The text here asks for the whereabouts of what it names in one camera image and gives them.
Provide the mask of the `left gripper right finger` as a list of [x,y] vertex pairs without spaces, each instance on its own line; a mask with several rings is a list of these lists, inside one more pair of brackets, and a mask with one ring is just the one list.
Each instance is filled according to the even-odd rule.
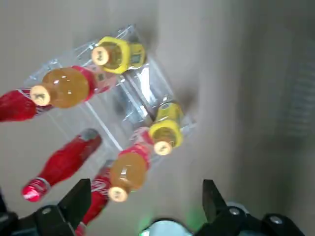
[[202,206],[207,219],[195,236],[303,236],[287,216],[268,213],[261,219],[238,206],[229,206],[213,180],[202,185]]

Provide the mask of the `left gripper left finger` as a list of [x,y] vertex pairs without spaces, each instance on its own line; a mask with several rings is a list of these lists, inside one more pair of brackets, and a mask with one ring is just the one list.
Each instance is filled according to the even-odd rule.
[[0,234],[2,236],[74,236],[75,230],[91,206],[91,181],[81,179],[54,205],[46,205],[20,218],[9,211],[0,198]]

